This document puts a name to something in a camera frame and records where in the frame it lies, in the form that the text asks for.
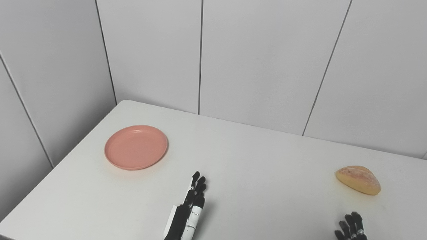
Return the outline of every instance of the pink plate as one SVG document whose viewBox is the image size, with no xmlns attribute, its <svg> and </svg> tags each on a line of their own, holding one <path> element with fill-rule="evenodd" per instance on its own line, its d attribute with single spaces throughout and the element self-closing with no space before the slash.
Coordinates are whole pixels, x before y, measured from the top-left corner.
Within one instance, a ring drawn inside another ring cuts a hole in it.
<svg viewBox="0 0 427 240">
<path fill-rule="evenodd" d="M 105 144 L 105 156 L 116 167 L 139 170 L 159 161 L 167 148 L 166 135 L 146 125 L 123 128 Z"/>
</svg>

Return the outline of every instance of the wall seam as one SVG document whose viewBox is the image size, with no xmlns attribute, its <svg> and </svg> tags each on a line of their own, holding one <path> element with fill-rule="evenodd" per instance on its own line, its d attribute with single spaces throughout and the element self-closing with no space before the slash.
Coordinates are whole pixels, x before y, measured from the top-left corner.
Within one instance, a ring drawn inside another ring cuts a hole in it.
<svg viewBox="0 0 427 240">
<path fill-rule="evenodd" d="M 102 29 L 101 15 L 99 14 L 99 8 L 98 8 L 98 1 L 97 0 L 95 0 L 95 6 L 97 7 L 99 27 L 101 29 L 101 36 L 102 36 L 102 43 L 104 44 L 105 57 L 107 58 L 108 73 L 110 74 L 111 87 L 113 88 L 114 101 L 116 102 L 116 106 L 117 106 L 116 91 L 114 89 L 113 76 L 111 75 L 110 60 L 108 59 L 107 46 L 105 45 L 104 31 Z"/>
<path fill-rule="evenodd" d="M 199 105 L 197 108 L 198 115 L 200 115 L 200 89 L 202 85 L 203 4 L 204 0 L 202 0 L 202 9 L 200 13 Z"/>
<path fill-rule="evenodd" d="M 49 161 L 49 164 L 50 164 L 50 166 L 51 166 L 51 167 L 52 167 L 52 169 L 53 169 L 53 168 L 54 168 L 53 162 L 52 162 L 52 160 L 50 159 L 50 157 L 49 157 L 49 155 L 48 155 L 48 153 L 47 153 L 47 151 L 46 151 L 46 148 L 45 148 L 45 147 L 44 147 L 44 145 L 43 145 L 43 142 L 41 141 L 40 135 L 38 134 L 37 129 L 36 129 L 35 125 L 34 125 L 34 122 L 33 122 L 32 118 L 30 117 L 30 114 L 29 114 L 29 112 L 28 112 L 28 109 L 26 108 L 26 106 L 25 106 L 25 104 L 24 104 L 24 101 L 23 101 L 23 99 L 22 99 L 22 96 L 21 96 L 21 94 L 20 94 L 20 92 L 19 92 L 18 88 L 16 87 L 16 84 L 15 84 L 15 82 L 14 82 L 14 80 L 13 80 L 13 77 L 12 77 L 11 71 L 10 71 L 9 67 L 7 66 L 7 64 L 6 64 L 6 61 L 4 60 L 4 57 L 3 57 L 3 54 L 2 54 L 2 52 L 1 52 L 1 50 L 0 50 L 0 61 L 2 62 L 3 67 L 5 68 L 6 73 L 7 73 L 8 77 L 9 77 L 9 79 L 10 79 L 10 82 L 12 83 L 12 86 L 13 86 L 13 88 L 15 89 L 16 94 L 18 95 L 19 101 L 21 102 L 21 105 L 22 105 L 22 107 L 24 108 L 25 114 L 27 115 L 28 120 L 29 120 L 29 122 L 30 122 L 30 124 L 31 124 L 31 127 L 33 128 L 33 130 L 34 130 L 34 132 L 35 132 L 35 135 L 37 136 L 37 139 L 38 139 L 38 141 L 39 141 L 39 143 L 40 143 L 40 145 L 41 145 L 41 148 L 43 149 L 43 152 L 44 152 L 44 154 L 46 155 L 47 160 Z"/>
<path fill-rule="evenodd" d="M 326 72 L 328 71 L 330 61 L 331 61 L 333 53 L 335 51 L 336 44 L 338 43 L 339 36 L 341 35 L 341 31 L 344 27 L 345 20 L 347 19 L 348 12 L 350 11 L 350 7 L 351 7 L 352 2 L 353 2 L 353 0 L 350 0 L 350 3 L 348 4 L 347 12 L 345 13 L 344 20 L 342 21 L 341 28 L 339 29 L 338 36 L 336 37 L 335 44 L 333 45 L 332 52 L 331 52 L 329 60 L 328 60 L 328 64 L 326 65 L 326 69 L 325 69 L 325 72 L 323 73 L 322 80 L 320 81 L 320 85 L 319 85 L 319 88 L 317 90 L 316 97 L 314 98 L 313 105 L 311 106 L 310 114 L 308 114 L 307 122 L 305 123 L 304 130 L 302 131 L 303 136 L 305 134 L 305 130 L 307 129 L 308 122 L 310 121 L 311 114 L 313 113 L 314 106 L 316 105 L 317 97 L 319 96 L 320 89 L 322 88 L 323 81 L 324 81 L 325 76 L 326 76 Z"/>
</svg>

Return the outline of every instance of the white table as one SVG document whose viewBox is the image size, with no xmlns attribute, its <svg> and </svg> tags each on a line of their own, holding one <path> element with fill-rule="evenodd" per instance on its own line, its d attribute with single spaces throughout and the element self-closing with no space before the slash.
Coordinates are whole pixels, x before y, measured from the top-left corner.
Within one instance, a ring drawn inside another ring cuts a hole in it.
<svg viewBox="0 0 427 240">
<path fill-rule="evenodd" d="M 117 130 L 152 125 L 169 149 L 147 169 L 104 156 Z M 382 184 L 368 196 L 334 171 L 362 165 Z M 427 161 L 122 101 L 0 223 L 16 240 L 160 240 L 192 174 L 208 179 L 194 240 L 335 239 L 358 211 L 370 239 L 425 239 Z"/>
</svg>

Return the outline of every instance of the bread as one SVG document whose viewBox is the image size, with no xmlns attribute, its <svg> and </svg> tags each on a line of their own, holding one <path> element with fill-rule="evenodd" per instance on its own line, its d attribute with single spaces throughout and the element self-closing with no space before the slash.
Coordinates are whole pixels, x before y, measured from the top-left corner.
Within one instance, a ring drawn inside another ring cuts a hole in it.
<svg viewBox="0 0 427 240">
<path fill-rule="evenodd" d="M 343 167 L 335 172 L 335 176 L 345 185 L 362 193 L 377 195 L 381 191 L 379 181 L 366 167 Z"/>
</svg>

